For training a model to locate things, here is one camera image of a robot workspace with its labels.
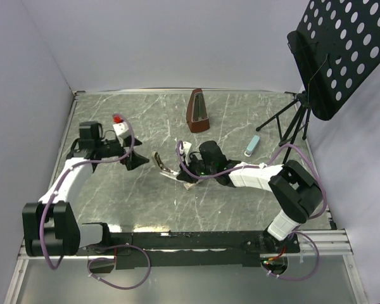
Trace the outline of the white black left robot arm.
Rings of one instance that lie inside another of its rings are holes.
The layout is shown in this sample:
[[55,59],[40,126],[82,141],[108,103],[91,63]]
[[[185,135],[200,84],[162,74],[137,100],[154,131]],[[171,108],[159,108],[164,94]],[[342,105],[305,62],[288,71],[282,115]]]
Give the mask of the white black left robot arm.
[[99,122],[83,122],[72,143],[61,174],[40,200],[27,203],[22,210],[25,250],[30,257],[69,256],[89,246],[100,255],[110,251],[113,240],[106,223],[77,223],[72,203],[86,180],[100,163],[119,162],[127,170],[149,160],[137,154],[134,146],[142,142],[120,118],[113,124],[113,139],[106,139]]

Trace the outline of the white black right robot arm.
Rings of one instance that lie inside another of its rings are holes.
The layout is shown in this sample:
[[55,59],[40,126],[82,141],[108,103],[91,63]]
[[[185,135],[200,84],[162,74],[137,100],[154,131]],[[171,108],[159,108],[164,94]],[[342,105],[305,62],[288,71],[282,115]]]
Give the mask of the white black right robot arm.
[[222,153],[215,141],[206,141],[199,146],[197,153],[190,152],[188,142],[178,141],[176,155],[179,159],[180,181],[195,183],[215,179],[227,187],[250,187],[270,191],[274,194],[281,211],[265,230],[264,245],[271,252],[278,252],[286,244],[286,238],[300,225],[318,217],[314,211],[322,203],[326,208],[326,192],[323,190],[313,165],[294,145],[311,172],[296,160],[284,164],[253,165],[244,161],[230,160]]

